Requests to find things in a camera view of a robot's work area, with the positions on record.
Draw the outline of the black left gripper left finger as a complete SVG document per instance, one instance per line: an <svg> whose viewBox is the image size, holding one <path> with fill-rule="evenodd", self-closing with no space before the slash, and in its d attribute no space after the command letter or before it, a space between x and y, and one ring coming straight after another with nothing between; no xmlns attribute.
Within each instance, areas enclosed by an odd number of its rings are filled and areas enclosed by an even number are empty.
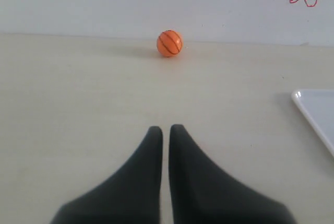
<svg viewBox="0 0 334 224"><path fill-rule="evenodd" d="M162 153L162 130L151 126L111 177L63 205L51 222L159 223Z"/></svg>

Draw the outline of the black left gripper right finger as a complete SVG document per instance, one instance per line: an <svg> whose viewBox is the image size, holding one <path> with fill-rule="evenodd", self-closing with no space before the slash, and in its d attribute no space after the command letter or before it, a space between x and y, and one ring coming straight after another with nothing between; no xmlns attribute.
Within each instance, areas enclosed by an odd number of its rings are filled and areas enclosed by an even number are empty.
<svg viewBox="0 0 334 224"><path fill-rule="evenodd" d="M170 129L169 183L174 223L295 223L288 208L223 171L186 128Z"/></svg>

